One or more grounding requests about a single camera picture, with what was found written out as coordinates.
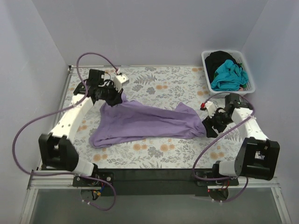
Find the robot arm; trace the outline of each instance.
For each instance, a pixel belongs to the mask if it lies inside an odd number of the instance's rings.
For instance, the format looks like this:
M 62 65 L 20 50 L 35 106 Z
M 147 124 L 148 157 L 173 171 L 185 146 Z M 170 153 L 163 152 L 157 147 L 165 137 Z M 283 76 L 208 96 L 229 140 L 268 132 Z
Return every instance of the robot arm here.
M 114 106 L 122 103 L 122 86 L 129 82 L 123 74 L 115 76 L 113 82 L 104 80 L 105 72 L 89 70 L 86 80 L 88 87 L 87 97 L 83 102 L 62 116 L 58 124 L 48 133 L 42 134 L 38 140 L 43 164 L 60 170 L 68 170 L 76 174 L 92 176 L 94 164 L 79 157 L 73 141 L 75 134 L 86 113 L 96 101 L 102 99 L 108 105 Z M 70 105 L 76 104 L 85 95 L 85 87 L 80 83 L 71 99 Z
M 240 124 L 249 117 L 253 108 L 243 102 L 238 94 L 225 97 L 225 108 L 216 109 L 213 102 L 208 101 L 202 109 L 207 109 L 209 116 L 203 121 L 207 137 L 216 138 L 228 124 Z M 243 139 L 240 151 L 234 161 L 217 161 L 213 165 L 215 177 L 245 176 L 256 179 L 271 180 L 274 176 L 280 146 L 271 141 L 262 132 L 256 119 L 252 117 L 238 127 Z

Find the glass panel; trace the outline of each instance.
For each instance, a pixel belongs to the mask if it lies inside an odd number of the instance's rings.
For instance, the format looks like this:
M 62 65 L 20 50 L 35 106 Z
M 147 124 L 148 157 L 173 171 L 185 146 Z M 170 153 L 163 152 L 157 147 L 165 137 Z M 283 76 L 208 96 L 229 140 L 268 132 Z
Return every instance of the glass panel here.
M 239 190 L 230 189 L 230 196 Z M 86 191 L 82 197 L 91 200 L 92 194 Z M 95 202 L 109 206 L 111 201 L 112 197 L 100 197 Z M 278 224 L 281 219 L 270 188 L 248 188 L 235 201 L 222 205 L 186 195 L 117 196 L 108 212 L 81 202 L 78 189 L 40 189 L 30 223 Z

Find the red wire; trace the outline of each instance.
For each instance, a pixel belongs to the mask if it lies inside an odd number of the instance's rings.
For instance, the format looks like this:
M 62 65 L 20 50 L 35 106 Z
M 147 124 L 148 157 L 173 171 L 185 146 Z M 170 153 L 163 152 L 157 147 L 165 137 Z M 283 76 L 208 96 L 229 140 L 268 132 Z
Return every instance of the red wire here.
M 219 188 L 218 190 L 221 190 L 222 188 L 224 188 L 224 185 L 225 185 L 225 184 L 223 184 L 223 186 L 222 186 L 221 188 Z
M 229 187 L 229 181 L 228 181 L 228 185 L 227 185 L 227 186 L 226 186 L 226 188 L 225 188 L 225 189 L 223 189 L 223 190 L 226 190 L 228 187 Z

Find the clothing pile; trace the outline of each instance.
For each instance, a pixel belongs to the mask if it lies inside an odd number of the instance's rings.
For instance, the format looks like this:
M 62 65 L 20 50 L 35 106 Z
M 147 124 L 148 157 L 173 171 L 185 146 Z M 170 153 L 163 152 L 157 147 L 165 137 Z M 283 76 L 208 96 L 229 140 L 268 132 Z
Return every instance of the clothing pile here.
M 227 52 L 216 51 L 206 59 L 206 70 L 214 91 L 244 91 L 247 72 Z

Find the table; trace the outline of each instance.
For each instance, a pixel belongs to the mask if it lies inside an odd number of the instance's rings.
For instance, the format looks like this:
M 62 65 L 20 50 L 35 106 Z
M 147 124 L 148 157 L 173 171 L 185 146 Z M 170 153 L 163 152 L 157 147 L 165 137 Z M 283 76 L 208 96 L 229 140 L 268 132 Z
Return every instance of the table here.
M 89 69 L 79 69 L 84 79 L 88 78 Z M 112 76 L 115 74 L 111 68 L 95 69 L 105 70 Z M 121 72 L 130 79 L 130 83 L 124 86 L 128 100 L 135 99 L 142 104 L 167 110 L 174 110 L 179 102 L 183 102 L 193 108 L 202 120 L 207 116 L 206 111 L 199 109 L 200 104 L 209 97 L 202 67 L 122 67 Z M 67 86 L 64 107 L 70 104 L 79 82 L 74 69 Z M 216 98 L 213 101 L 216 106 L 224 106 L 224 99 Z M 73 143 L 82 158 L 97 164 L 99 168 L 191 168 L 200 152 L 212 141 L 208 138 L 147 138 L 95 149 L 88 140 L 100 123 L 103 103 L 103 100 L 98 101 L 86 114 Z M 238 130 L 229 133 L 209 149 L 197 167 L 211 168 L 217 160 L 233 160 L 241 144 Z

